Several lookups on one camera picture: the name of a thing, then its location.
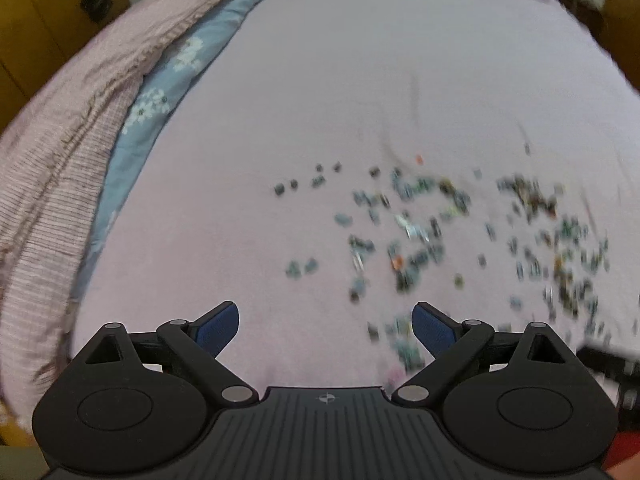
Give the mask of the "scattered toy bricks on bed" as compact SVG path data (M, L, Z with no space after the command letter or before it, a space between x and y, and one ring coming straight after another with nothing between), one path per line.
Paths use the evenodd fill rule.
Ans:
M388 288L397 296L442 300L450 290L466 290L486 310L489 296L497 294L517 314L542 307L550 323L564 315L586 339L611 341L593 286L598 272L610 268L608 239L597 237L591 223L561 216L558 196L544 195L537 180L521 174L498 180L498 191L512 200L503 226L496 216L473 214L469 195L447 179L408 180L394 170L390 180L401 200L440 194L446 207L424 218L398 212L392 220L405 232L404 242L375 244L356 234L349 237L355 271L348 298L353 304L363 300L371 284L368 259L382 252L393 274Z

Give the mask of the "pink bed sheet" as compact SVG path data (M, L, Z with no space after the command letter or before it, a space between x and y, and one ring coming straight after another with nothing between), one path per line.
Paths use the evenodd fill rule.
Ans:
M544 321L491 294L397 296L368 259L353 304L352 234L404 242L390 177L447 179L477 217L506 222L499 179L535 179L558 213L608 239L593 279L616 349L639 349L639 97L550 0L264 0L163 128L106 239L72 347L105 323L133 332L235 302L221 361L257 389L389 385L401 366L371 339L419 301L457 320ZM572 347L583 330L550 323Z

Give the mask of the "pink checked quilt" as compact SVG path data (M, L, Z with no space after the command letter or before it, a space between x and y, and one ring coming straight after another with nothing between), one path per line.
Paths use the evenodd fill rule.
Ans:
M143 78L221 0L142 0L1 137L1 402L23 431L62 370L72 289L108 160Z

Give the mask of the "blue floral blanket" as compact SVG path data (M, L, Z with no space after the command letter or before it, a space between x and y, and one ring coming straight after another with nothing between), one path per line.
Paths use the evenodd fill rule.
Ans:
M261 2L221 0L189 26L144 76L111 151L85 255L70 294L76 304L85 296L112 225L166 122Z

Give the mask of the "yellow wooden wardrobe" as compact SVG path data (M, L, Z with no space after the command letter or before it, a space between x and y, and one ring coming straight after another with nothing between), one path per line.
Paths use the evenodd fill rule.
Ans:
M129 6L129 0L1 0L2 127Z

